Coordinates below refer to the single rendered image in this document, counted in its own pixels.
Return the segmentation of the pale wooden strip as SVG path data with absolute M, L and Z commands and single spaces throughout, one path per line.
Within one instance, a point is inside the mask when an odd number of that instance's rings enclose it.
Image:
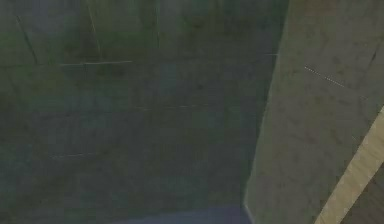
M 384 106 L 371 125 L 314 224 L 341 224 L 384 163 Z

